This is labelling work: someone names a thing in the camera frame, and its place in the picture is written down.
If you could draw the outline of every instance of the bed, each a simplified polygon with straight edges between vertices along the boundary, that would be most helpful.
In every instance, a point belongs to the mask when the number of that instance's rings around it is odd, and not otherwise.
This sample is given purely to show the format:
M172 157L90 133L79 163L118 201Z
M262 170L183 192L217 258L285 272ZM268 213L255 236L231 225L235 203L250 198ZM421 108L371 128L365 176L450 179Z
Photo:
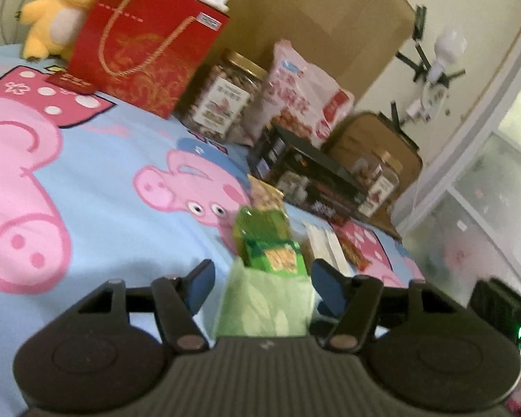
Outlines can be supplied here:
M11 373L20 345L109 279L145 286L212 259L215 287L196 317L211 334L249 187L245 149L105 94L57 88L46 82L54 60L18 57L19 46L0 47L0 417L25 409ZM326 225L288 211L296 232ZM399 243L352 224L398 285L418 274ZM157 335L152 317L131 321Z

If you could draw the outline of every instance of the white belly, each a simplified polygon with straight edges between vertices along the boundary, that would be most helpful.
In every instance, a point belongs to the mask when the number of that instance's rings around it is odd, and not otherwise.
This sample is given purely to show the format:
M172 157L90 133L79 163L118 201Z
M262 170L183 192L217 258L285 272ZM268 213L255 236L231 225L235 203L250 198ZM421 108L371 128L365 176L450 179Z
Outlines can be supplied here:
M50 40L59 46L75 42L85 22L86 12L82 9L60 9L50 24Z

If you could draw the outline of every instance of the green snack package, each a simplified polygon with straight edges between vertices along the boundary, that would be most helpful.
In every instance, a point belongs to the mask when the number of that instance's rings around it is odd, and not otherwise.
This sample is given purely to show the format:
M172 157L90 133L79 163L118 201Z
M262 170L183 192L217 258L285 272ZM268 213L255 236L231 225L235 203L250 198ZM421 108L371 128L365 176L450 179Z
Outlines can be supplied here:
M218 314L216 336L304 336L314 301L309 278L281 277L245 268L236 259Z
M251 207L241 207L235 217L232 231L237 254L246 264L246 239L279 240L290 239L291 229L287 216L280 210L257 210Z
M246 245L251 268L283 277L308 277L298 242L247 239Z

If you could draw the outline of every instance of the cartoon eye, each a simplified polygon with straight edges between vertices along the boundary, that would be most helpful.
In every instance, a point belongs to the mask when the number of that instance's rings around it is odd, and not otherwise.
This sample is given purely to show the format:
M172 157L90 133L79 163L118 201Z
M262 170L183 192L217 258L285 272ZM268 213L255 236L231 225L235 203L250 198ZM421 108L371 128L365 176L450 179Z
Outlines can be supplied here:
M219 218L224 218L226 216L226 211L218 204L212 204L210 209L214 212L216 216Z
M203 207L201 207L196 202L188 202L187 203L187 208L189 209L189 211L191 213L196 214L197 216L202 216L204 214Z

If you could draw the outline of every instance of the yellow plush toy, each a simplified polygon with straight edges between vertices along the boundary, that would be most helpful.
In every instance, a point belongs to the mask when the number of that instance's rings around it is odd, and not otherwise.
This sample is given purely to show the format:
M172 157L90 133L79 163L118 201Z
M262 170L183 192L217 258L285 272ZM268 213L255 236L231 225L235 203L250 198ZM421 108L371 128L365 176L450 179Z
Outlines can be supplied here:
M25 41L23 58L40 60L60 55L70 60L75 40L94 1L35 0L27 3L19 20L33 26Z

